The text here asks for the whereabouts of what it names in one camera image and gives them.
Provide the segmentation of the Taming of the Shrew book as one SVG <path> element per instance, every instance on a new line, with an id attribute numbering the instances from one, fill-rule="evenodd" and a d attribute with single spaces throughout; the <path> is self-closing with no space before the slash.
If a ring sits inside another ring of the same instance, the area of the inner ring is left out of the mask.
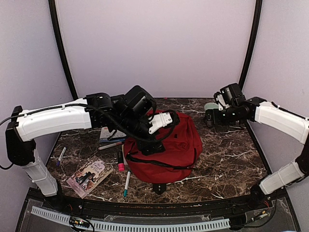
<path id="1" fill-rule="evenodd" d="M 90 161 L 77 170 L 67 184 L 83 199 L 113 171 L 113 167 L 102 160 Z"/>

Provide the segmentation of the red student backpack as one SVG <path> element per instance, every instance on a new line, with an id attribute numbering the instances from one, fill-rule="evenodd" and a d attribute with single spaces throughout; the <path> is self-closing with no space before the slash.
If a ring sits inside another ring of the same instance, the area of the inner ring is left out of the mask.
<path id="1" fill-rule="evenodd" d="M 162 141 L 164 152 L 148 156 L 138 150 L 134 139 L 124 142 L 124 157 L 133 174 L 141 181 L 164 184 L 180 181 L 190 175 L 202 152 L 202 141 L 192 118 L 177 113 L 180 122 Z"/>

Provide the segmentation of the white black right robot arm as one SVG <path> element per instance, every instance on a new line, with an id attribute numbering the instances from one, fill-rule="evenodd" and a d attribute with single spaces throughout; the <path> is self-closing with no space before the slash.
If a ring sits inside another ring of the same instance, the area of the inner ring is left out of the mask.
<path id="1" fill-rule="evenodd" d="M 279 189 L 290 195 L 307 195 L 309 190 L 309 119 L 283 109 L 261 97 L 244 99 L 217 97 L 205 105 L 208 127 L 247 122 L 252 127 L 272 173 L 251 188 L 246 205 L 256 210 Z"/>

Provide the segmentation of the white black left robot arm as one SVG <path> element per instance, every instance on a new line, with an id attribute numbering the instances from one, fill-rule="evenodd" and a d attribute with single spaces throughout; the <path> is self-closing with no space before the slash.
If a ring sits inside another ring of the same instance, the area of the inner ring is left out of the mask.
<path id="1" fill-rule="evenodd" d="M 157 113 L 154 98 L 145 89 L 134 86 L 127 94 L 114 97 L 106 93 L 90 94 L 37 110 L 17 106 L 4 122 L 9 161 L 22 167 L 42 194 L 49 197 L 49 203 L 63 211 L 68 207 L 68 199 L 61 195 L 59 184 L 42 164 L 36 138 L 62 131 L 107 127 L 136 139 L 139 150 L 149 155 L 163 151 L 157 131 L 173 120 L 168 112 Z"/>

